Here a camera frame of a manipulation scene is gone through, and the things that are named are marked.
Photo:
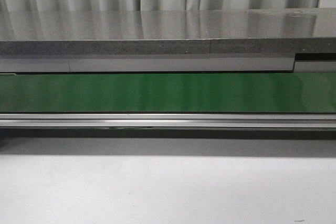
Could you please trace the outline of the green conveyor belt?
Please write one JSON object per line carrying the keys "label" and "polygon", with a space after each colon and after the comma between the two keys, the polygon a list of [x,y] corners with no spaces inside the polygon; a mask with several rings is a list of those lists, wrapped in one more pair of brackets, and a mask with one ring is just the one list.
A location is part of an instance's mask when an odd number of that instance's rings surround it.
{"label": "green conveyor belt", "polygon": [[4,74],[1,128],[14,135],[334,140],[335,74]]}

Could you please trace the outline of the grey stone counter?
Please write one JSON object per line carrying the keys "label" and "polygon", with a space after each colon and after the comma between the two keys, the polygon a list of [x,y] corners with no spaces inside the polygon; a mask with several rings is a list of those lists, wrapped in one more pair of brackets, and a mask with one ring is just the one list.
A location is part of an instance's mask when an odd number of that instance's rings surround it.
{"label": "grey stone counter", "polygon": [[335,9],[1,12],[1,73],[333,72]]}

